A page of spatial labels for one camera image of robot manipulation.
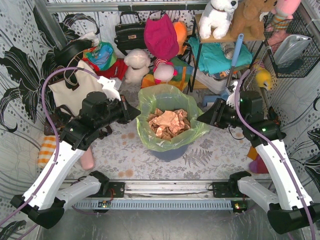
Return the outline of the green trash bag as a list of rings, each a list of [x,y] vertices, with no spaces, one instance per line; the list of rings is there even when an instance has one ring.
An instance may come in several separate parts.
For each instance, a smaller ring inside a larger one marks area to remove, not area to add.
[[[169,84],[159,84],[143,88],[138,93],[138,109],[141,114],[136,118],[137,132],[143,145],[156,152],[176,150],[191,144],[207,134],[210,128],[197,118],[203,114],[192,96],[184,94],[177,87]],[[185,110],[190,129],[173,137],[171,140],[160,139],[149,125],[149,115],[156,109],[164,111]]]

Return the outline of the blue trash bin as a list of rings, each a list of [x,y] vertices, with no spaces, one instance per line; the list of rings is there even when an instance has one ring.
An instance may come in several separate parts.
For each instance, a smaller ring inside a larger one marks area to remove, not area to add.
[[[188,147],[189,145],[186,144],[177,149],[171,149],[163,152],[150,150],[150,153],[162,161],[171,162],[182,157],[187,151]]]

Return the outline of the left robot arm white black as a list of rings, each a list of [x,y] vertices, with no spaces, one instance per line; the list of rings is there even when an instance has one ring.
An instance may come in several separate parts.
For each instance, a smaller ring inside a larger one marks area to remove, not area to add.
[[[140,113],[124,95],[110,99],[105,93],[90,92],[82,101],[79,115],[64,127],[51,159],[37,180],[10,203],[34,223],[50,229],[60,221],[65,210],[82,199],[110,194],[110,179],[97,170],[68,188],[60,187],[75,162],[100,138],[103,128],[114,122],[128,124]]]

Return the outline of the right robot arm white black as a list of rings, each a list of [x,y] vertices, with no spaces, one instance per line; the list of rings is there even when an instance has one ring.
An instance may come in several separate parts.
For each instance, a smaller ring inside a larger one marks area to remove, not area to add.
[[[258,92],[244,91],[238,97],[237,106],[218,98],[197,120],[220,129],[241,128],[264,162],[276,192],[262,186],[246,171],[230,175],[230,191],[248,196],[259,205],[278,234],[312,227],[320,219],[320,205],[308,195],[294,171],[283,133],[274,121],[264,117],[263,99]]]

